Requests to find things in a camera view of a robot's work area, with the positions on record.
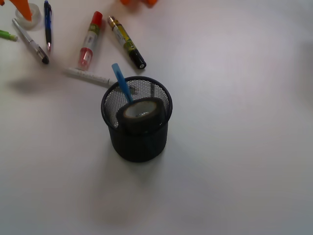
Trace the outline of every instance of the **blue ballpoint pen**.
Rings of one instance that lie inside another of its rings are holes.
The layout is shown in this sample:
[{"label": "blue ballpoint pen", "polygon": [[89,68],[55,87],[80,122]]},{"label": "blue ballpoint pen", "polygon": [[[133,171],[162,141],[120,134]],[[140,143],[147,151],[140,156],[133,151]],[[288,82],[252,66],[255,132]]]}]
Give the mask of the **blue ballpoint pen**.
[{"label": "blue ballpoint pen", "polygon": [[129,103],[132,103],[133,98],[132,98],[132,95],[131,95],[131,91],[129,90],[129,87],[128,87],[126,81],[125,81],[125,78],[124,78],[124,76],[122,74],[122,71],[119,68],[118,64],[117,63],[112,64],[112,69],[113,69],[113,71],[115,73],[115,76],[117,78],[119,87],[121,88],[122,92],[124,93],[127,101]]},{"label": "blue ballpoint pen", "polygon": [[44,3],[44,9],[45,9],[45,40],[47,42],[47,48],[48,51],[51,51],[51,15],[52,10],[49,2],[46,0]]}]

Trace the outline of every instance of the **green pen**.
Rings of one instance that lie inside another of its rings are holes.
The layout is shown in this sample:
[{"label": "green pen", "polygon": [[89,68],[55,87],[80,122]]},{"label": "green pen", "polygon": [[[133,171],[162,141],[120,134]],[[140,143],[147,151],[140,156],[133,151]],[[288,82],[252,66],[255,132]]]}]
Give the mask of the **green pen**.
[{"label": "green pen", "polygon": [[2,30],[0,30],[0,38],[5,38],[8,40],[12,40],[14,42],[16,42],[18,40],[17,36],[15,36],[13,34],[9,34],[9,32],[2,31]]}]

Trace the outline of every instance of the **label on marker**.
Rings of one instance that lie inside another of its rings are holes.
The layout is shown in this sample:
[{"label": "label on marker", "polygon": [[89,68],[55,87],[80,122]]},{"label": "label on marker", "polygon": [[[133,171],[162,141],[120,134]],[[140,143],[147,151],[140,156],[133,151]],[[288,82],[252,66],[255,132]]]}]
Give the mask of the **label on marker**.
[{"label": "label on marker", "polygon": [[93,50],[95,43],[97,41],[97,38],[98,38],[98,35],[95,32],[88,31],[84,40],[83,47]]},{"label": "label on marker", "polygon": [[126,41],[117,26],[113,28],[113,32],[116,35],[116,38],[118,39],[119,43],[122,45],[122,47],[124,47],[124,44],[126,43]]}]

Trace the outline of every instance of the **pencil holder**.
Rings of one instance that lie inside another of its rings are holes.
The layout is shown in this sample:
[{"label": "pencil holder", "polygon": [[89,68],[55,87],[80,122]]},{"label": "pencil holder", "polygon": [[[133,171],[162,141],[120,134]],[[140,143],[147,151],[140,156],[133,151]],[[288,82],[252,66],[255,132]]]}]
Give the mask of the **pencil holder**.
[{"label": "pencil holder", "polygon": [[134,104],[136,101],[146,100],[147,98],[162,101],[161,104],[163,104],[163,110],[165,111],[163,122],[153,131],[139,134],[125,132],[116,116],[120,109],[128,105],[128,102],[124,94],[120,92],[118,82],[113,84],[103,96],[101,103],[102,117],[109,128],[112,145],[116,152],[130,162],[146,162],[155,158],[165,148],[168,121],[173,109],[172,99],[166,88],[154,79],[134,76],[125,80],[128,86],[135,89],[132,95]]}]

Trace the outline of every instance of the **masking tape roll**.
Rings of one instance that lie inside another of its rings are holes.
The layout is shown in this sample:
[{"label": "masking tape roll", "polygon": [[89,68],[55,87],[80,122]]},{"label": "masking tape roll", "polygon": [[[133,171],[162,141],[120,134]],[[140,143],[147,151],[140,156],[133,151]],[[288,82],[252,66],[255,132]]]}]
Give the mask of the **masking tape roll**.
[{"label": "masking tape roll", "polygon": [[140,135],[155,131],[166,120],[166,115],[160,98],[147,97],[124,105],[116,118],[122,131]]},{"label": "masking tape roll", "polygon": [[31,21],[26,20],[17,9],[15,11],[15,15],[19,24],[25,28],[35,27],[41,18],[39,7],[36,4],[30,3],[29,8],[31,12]]}]

